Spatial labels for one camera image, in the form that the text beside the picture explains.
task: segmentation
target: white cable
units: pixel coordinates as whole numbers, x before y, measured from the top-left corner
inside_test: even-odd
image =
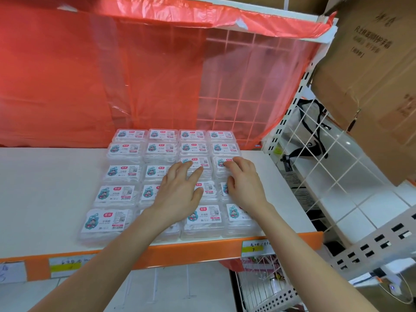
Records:
[[[404,277],[403,277],[403,275],[401,274],[401,273],[398,273],[399,275],[400,275],[400,277],[403,279],[403,281],[406,283],[406,286],[407,286],[407,288],[408,288],[408,290],[409,290],[409,293],[410,293],[410,296],[411,296],[411,299],[410,299],[410,301],[409,302],[404,302],[404,301],[401,301],[398,297],[395,297],[395,296],[393,296],[389,291],[387,291],[383,286],[382,286],[382,284],[380,283],[379,285],[380,285],[380,287],[385,291],[385,292],[387,292],[389,295],[391,295],[394,299],[397,299],[398,301],[400,301],[401,303],[404,303],[404,304],[412,304],[413,303],[413,293],[412,293],[412,290],[410,290],[410,287],[409,287],[409,284],[407,283],[407,281],[406,281],[406,279],[404,279]]]

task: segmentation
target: price tag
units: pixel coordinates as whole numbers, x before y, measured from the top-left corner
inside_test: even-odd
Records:
[[[24,262],[0,264],[0,284],[23,283],[28,280]]]
[[[49,258],[49,271],[51,273],[51,278],[71,276],[77,271],[77,269],[89,262],[94,255],[95,254]]]
[[[242,242],[241,257],[253,257],[274,253],[275,252],[267,239]]]

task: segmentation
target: hand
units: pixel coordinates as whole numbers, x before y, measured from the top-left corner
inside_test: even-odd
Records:
[[[169,168],[163,177],[154,204],[149,208],[155,210],[161,218],[166,220],[166,227],[188,217],[198,207],[203,188],[196,190],[195,185],[200,178],[203,167],[196,169],[189,179],[186,179],[192,162],[178,162]]]
[[[227,180],[228,193],[232,200],[253,218],[261,215],[261,210],[264,208],[274,209],[267,202],[263,184],[254,163],[240,156],[232,160],[224,162],[224,166],[232,172],[232,176],[229,176]]]

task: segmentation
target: person's left hand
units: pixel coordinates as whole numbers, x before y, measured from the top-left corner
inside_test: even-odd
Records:
[[[203,188],[195,189],[203,167],[196,169],[189,179],[186,179],[188,169],[192,162],[178,162],[169,168],[167,175],[163,177],[162,184],[154,204],[149,208],[157,211],[157,214],[165,219],[165,226],[181,221],[188,217],[198,207]]]

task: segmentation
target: person's right hand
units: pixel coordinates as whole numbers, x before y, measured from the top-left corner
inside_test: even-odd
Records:
[[[232,200],[253,218],[261,215],[264,208],[274,209],[266,200],[263,184],[254,163],[240,156],[232,160],[224,162],[224,166],[232,172],[227,181],[228,193]]]

